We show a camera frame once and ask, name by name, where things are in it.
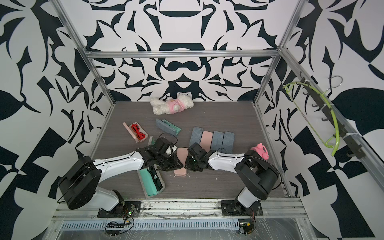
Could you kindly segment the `teal case yellow glasses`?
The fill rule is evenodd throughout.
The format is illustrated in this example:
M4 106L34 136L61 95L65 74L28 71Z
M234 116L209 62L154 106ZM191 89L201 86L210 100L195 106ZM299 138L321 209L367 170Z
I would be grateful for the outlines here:
M149 137L148 146L152 146L152 145L154 145L155 142L156 142L156 138L154 138L153 136L150 136L150 137Z

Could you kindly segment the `pink case purple glasses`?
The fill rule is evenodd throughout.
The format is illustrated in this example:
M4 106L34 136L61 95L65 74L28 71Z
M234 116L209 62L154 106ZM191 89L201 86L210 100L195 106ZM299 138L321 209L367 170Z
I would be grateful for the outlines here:
M174 170L174 174L176 177L185 177L187 175L187 169L185 168L186 159L188 156L188 149L187 148L178 148L177 149L177 157L179 161L182 163L183 167L178 170Z

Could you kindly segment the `pink case thin glasses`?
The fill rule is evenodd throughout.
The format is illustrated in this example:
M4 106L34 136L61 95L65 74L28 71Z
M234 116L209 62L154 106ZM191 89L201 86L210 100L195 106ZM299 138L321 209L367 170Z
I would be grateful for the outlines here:
M203 131L200 146L206 151L211 150L211 144L213 139L213 133L208 131Z

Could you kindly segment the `teal case black sunglasses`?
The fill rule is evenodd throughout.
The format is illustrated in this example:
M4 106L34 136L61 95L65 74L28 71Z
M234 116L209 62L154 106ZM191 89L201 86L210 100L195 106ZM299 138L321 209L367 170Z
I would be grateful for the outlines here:
M157 196L166 188L157 166L138 170L138 176L146 198Z

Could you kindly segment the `grey case white glasses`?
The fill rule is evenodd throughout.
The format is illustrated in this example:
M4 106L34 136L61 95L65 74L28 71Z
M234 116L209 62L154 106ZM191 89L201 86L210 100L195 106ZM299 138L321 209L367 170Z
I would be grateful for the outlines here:
M203 135L203 128L193 127L189 146L191 147L195 143L199 144L201 142L202 135Z

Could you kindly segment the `grey teal case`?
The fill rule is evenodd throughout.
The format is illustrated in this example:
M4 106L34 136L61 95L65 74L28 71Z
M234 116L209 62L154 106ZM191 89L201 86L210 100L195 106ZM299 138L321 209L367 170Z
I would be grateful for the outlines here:
M165 120L165 119L156 119L155 121L156 126L161 129L163 132L177 136L181 132L181 128L177 127L176 125L172 124L171 122Z

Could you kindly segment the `grey case black sunglasses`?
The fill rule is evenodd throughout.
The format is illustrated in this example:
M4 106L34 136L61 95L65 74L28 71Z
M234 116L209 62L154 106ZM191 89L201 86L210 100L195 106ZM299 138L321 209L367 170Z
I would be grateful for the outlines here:
M235 142L235 134L232 132L224 132L224 138L222 148L227 154L233 153L233 147Z

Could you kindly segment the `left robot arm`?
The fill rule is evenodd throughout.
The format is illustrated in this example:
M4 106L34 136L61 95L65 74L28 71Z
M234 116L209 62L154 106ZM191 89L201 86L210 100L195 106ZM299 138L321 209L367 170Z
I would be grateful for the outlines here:
M133 152L108 158L92 160L80 158L59 180L58 188L70 210L95 207L107 212L121 212L125 201L116 190L106 190L99 184L114 176L157 166L161 171L173 171L183 167L177 157L175 144L166 138L158 138L153 145L137 148Z

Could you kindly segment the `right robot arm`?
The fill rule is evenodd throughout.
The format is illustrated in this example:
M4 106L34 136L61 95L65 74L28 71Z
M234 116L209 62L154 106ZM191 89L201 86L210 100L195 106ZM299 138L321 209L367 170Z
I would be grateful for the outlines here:
M222 170L236 173L245 187L235 203L250 208L259 200L265 201L280 177L279 171L268 162L267 148L259 143L244 154L227 154L219 151L205 151L198 143L188 148L186 169L194 172Z

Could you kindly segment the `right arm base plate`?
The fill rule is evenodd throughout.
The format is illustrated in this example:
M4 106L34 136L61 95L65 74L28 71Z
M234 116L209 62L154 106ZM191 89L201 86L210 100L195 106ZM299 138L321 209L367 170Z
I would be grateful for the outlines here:
M222 200L221 210L223 216L263 216L260 201L255 201L249 208L244 207L237 200Z

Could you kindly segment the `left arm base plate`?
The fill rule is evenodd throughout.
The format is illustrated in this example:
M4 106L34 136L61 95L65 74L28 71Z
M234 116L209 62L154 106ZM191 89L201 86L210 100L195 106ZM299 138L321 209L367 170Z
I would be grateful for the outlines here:
M125 218L138 217L141 210L141 201L126 201L124 204L117 204L112 210L99 209L98 218Z

